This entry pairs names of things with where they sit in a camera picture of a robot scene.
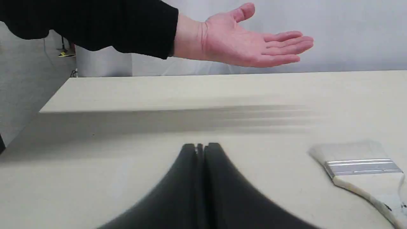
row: brush bristles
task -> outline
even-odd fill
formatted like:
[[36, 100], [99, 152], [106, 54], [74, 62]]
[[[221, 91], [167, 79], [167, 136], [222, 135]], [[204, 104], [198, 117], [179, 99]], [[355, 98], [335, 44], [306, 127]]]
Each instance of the brush bristles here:
[[321, 164], [327, 161], [388, 158], [381, 144], [370, 140], [315, 145], [309, 154]]

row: metal ferrule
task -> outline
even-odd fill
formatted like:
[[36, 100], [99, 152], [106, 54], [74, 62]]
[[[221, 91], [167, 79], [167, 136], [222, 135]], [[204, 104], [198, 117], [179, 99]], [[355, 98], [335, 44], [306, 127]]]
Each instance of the metal ferrule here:
[[340, 175], [403, 172], [389, 158], [327, 161], [324, 167], [331, 178]]

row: finger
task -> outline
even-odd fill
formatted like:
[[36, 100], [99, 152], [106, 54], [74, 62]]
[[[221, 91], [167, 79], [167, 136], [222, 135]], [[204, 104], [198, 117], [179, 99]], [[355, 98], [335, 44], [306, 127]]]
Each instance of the finger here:
[[302, 41], [295, 45], [286, 46], [284, 48], [266, 48], [262, 55], [270, 55], [270, 56], [277, 56], [277, 55], [289, 55], [289, 54], [301, 54], [308, 49], [314, 46], [314, 42], [312, 41]]
[[289, 40], [286, 40], [286, 41], [283, 41], [283, 42], [270, 41], [270, 42], [266, 43], [266, 47], [267, 48], [271, 48], [271, 47], [284, 48], [284, 47], [289, 46], [289, 45], [298, 44], [298, 43], [300, 43], [302, 41], [314, 41], [314, 39], [312, 37], [302, 36], [302, 37], [289, 39]]
[[290, 31], [290, 32], [284, 32], [284, 33], [278, 33], [278, 34], [271, 34], [271, 33], [263, 34], [265, 42], [285, 41], [288, 39], [293, 39], [293, 38], [297, 38], [297, 37], [301, 37], [301, 36], [302, 36], [302, 33], [300, 31]]
[[246, 3], [237, 9], [230, 11], [229, 13], [233, 16], [236, 22], [241, 22], [251, 18], [254, 15], [254, 4]]
[[282, 64], [295, 63], [300, 61], [300, 57], [297, 55], [280, 55], [280, 56], [268, 56], [261, 55], [258, 60], [253, 63], [252, 67], [256, 68], [269, 68]]

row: black shirt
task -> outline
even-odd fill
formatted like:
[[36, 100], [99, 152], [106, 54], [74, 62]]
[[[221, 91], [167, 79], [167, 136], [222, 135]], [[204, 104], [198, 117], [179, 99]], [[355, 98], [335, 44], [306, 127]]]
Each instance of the black shirt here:
[[160, 0], [0, 0], [0, 21], [22, 39], [53, 29], [90, 51], [166, 59], [173, 48], [178, 10]]

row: floor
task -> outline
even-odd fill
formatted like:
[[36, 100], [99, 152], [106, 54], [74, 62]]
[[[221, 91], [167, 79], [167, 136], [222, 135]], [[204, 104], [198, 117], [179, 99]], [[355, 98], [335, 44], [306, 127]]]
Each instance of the floor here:
[[74, 58], [58, 55], [51, 36], [22, 40], [0, 22], [0, 133], [6, 145], [76, 68]]

